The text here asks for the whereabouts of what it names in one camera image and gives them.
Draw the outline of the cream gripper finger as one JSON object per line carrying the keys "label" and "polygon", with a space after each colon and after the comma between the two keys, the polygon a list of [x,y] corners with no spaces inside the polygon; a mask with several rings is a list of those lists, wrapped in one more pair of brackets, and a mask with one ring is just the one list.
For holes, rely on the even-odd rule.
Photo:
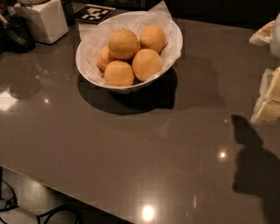
{"label": "cream gripper finger", "polygon": [[249,38],[249,42],[256,46],[265,46],[270,44],[272,28],[274,21],[270,21],[260,29],[258,29],[252,36]]}
{"label": "cream gripper finger", "polygon": [[254,125],[275,123],[280,119],[280,66],[266,69],[259,86],[251,122]]}

